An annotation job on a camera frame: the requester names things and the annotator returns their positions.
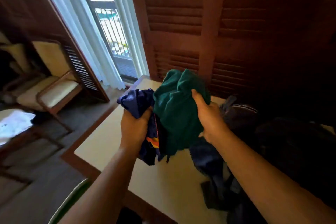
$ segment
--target hand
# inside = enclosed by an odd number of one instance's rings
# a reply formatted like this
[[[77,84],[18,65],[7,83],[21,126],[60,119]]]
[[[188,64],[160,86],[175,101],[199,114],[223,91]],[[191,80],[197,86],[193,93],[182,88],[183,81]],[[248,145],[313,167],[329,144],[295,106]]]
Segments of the hand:
[[[229,130],[228,126],[221,117],[221,112],[216,103],[211,102],[207,105],[202,97],[195,89],[191,90],[192,98],[197,105],[198,118],[204,127],[203,136],[211,144],[216,140],[221,140],[223,131]]]
[[[148,120],[152,110],[152,107],[149,107],[139,119],[136,119],[129,111],[124,109],[123,118],[121,119],[120,148],[136,147],[136,149],[140,150],[147,134]]]

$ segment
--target white table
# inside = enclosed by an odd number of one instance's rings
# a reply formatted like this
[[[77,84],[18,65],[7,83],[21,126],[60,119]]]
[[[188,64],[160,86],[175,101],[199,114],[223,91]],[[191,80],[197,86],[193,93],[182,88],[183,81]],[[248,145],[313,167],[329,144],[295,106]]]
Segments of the white table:
[[[137,89],[156,90],[160,82],[144,79]],[[211,97],[222,104],[225,100]],[[118,150],[123,107],[118,106],[74,151],[102,171]],[[207,209],[200,184],[208,180],[196,170],[189,150],[177,152],[169,163],[165,159],[148,166],[136,160],[128,190],[180,224],[226,223],[226,213]]]

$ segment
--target balcony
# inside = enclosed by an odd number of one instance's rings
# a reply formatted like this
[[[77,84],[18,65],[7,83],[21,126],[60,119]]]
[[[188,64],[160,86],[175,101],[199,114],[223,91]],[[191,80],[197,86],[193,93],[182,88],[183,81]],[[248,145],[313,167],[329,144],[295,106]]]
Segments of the balcony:
[[[114,1],[90,1],[99,21],[102,37],[110,48],[111,58],[124,78],[137,78],[124,28]]]

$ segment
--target metal railing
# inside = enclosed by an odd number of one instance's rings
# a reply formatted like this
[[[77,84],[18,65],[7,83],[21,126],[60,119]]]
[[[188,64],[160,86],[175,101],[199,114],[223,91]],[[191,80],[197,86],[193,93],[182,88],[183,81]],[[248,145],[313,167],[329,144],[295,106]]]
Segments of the metal railing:
[[[113,56],[131,59],[115,2],[91,1]]]

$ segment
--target white curtain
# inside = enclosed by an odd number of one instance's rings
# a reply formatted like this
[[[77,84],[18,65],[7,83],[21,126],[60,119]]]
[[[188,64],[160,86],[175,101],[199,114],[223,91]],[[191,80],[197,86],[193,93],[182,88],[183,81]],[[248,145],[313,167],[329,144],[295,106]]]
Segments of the white curtain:
[[[124,88],[86,0],[52,0],[98,80]]]
[[[130,56],[132,57],[137,76],[149,75],[148,65],[145,56],[144,46],[141,40],[141,34],[137,16],[135,14],[133,0],[114,0],[123,25]]]

